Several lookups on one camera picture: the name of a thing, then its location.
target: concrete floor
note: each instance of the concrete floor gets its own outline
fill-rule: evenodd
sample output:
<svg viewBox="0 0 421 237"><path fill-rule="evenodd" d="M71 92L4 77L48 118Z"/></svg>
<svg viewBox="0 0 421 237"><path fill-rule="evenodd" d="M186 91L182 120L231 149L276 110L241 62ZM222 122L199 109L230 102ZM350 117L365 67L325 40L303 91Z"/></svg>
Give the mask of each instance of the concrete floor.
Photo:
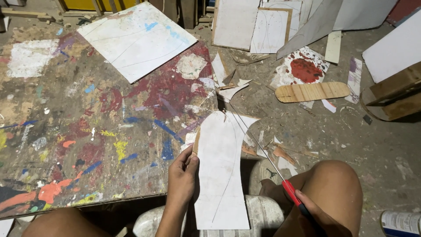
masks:
<svg viewBox="0 0 421 237"><path fill-rule="evenodd" d="M58 16L55 2L51 0L28 0L26 7L12 8L47 12L56 18L63 18ZM75 28L78 20L77 17L66 17L64 22L71 23L72 28ZM235 62L228 50L211 46L210 27L199 30L204 25L201 23L196 29L188 31L199 34L208 42L211 58L221 49L228 66L233 68ZM37 19L12 17L9 29L32 26L60 28L55 23L46 25ZM330 65L324 82L346 83L351 56L362 60L362 52L392 30L393 27L386 23L374 30L344 32L340 62L337 66ZM1 34L0 44L4 44L10 37L11 31ZM324 55L326 42L327 37L324 37L309 47ZM244 75L243 79L253 79L253 82L233 97L232 104L240 113L262 118L250 128L251 132L258 136L260 130L264 130L265 143L275 135L287 146L319 151L320 159L289 152L299 164L298 172L308 170L319 160L338 159L350 164L360 177L364 191L360 236L383 236L379 224L379 216L383 210L420 212L421 186L418 181L421 173L421 148L416 142L421 134L419 123L383 122L374 119L368 125L362 119L366 112L361 105L354 105L343 98L330 100L337 107L336 113L325 109L321 101L314 103L312 114L296 104L280 103L274 92L266 87L269 76L278 65L279 61L272 55L263 62L238 67ZM373 80L364 65L361 88L372 84ZM249 194L257 194L260 189L256 167L257 165L249 169ZM282 172L287 178L290 176L287 170Z"/></svg>

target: leg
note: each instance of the leg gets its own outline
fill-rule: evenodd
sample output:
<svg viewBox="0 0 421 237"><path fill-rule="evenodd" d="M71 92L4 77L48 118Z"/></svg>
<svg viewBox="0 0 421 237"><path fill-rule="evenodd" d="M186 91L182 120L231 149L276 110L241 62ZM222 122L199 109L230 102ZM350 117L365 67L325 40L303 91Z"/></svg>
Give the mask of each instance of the leg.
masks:
<svg viewBox="0 0 421 237"><path fill-rule="evenodd" d="M22 237L108 237L105 231L89 222L77 208L61 208L35 219Z"/></svg>
<svg viewBox="0 0 421 237"><path fill-rule="evenodd" d="M362 211L362 190L355 171L341 161L322 161L307 172L293 176L289 181L312 199L325 213L358 236ZM282 185L262 180L260 195L274 199L282 208L293 206ZM291 212L278 229L275 237L303 236L298 222L299 210Z"/></svg>

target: yellow wall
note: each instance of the yellow wall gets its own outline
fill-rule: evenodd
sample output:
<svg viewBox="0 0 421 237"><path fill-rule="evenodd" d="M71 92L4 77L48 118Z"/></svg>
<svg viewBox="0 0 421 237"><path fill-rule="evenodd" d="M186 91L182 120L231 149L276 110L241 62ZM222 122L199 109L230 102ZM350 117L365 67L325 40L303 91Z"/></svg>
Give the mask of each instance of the yellow wall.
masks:
<svg viewBox="0 0 421 237"><path fill-rule="evenodd" d="M70 10L92 10L93 7L91 0L62 0L67 9ZM108 0L96 0L101 11L112 11ZM125 10L133 7L136 3L135 0L114 0L117 11Z"/></svg>

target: can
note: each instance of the can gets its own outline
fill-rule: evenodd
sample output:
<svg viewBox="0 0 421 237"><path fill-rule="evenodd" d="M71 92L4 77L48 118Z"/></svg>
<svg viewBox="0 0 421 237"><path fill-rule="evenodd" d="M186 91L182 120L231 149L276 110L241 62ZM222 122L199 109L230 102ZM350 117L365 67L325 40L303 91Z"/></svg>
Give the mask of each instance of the can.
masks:
<svg viewBox="0 0 421 237"><path fill-rule="evenodd" d="M421 213L386 210L380 215L380 224L387 237L420 237Z"/></svg>

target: hand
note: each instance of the hand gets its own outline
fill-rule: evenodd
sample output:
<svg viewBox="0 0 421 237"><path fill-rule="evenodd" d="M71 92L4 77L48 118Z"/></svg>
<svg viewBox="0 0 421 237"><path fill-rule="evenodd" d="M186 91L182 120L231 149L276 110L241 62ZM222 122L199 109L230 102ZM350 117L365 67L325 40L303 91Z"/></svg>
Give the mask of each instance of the hand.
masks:
<svg viewBox="0 0 421 237"><path fill-rule="evenodd" d="M195 191L195 173L199 158L186 148L168 168L167 206L187 207Z"/></svg>
<svg viewBox="0 0 421 237"><path fill-rule="evenodd" d="M295 190L295 195L306 206L307 210L314 217L316 222L325 230L328 237L352 237L352 233L343 225L339 224L332 217L326 214L319 206L317 206L309 197L300 190ZM298 216L301 229L306 237L315 237L316 232L311 223L302 214Z"/></svg>

